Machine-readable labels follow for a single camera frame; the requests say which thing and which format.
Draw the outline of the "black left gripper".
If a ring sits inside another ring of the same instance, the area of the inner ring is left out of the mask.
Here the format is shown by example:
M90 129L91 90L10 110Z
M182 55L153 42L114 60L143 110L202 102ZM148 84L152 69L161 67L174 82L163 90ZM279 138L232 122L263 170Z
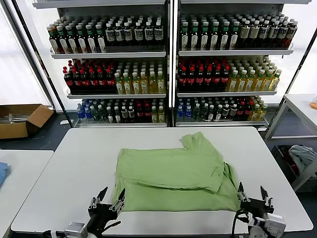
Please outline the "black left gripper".
M120 193L118 199L112 204L101 204L108 187L106 186L99 192L97 197L93 197L88 209L90 220L88 222L88 233L101 236L109 228L119 225L116 221L119 213L124 207L125 188Z

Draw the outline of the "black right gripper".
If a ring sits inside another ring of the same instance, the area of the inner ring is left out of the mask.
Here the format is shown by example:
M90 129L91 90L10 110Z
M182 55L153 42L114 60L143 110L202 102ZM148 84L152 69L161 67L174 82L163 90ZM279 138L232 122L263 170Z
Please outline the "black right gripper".
M263 200L248 198L244 192L242 183L238 186L238 195L241 201L240 208L250 212L253 216L263 218L264 213L273 213L274 208L271 206L271 198L267 191L261 186L261 195Z

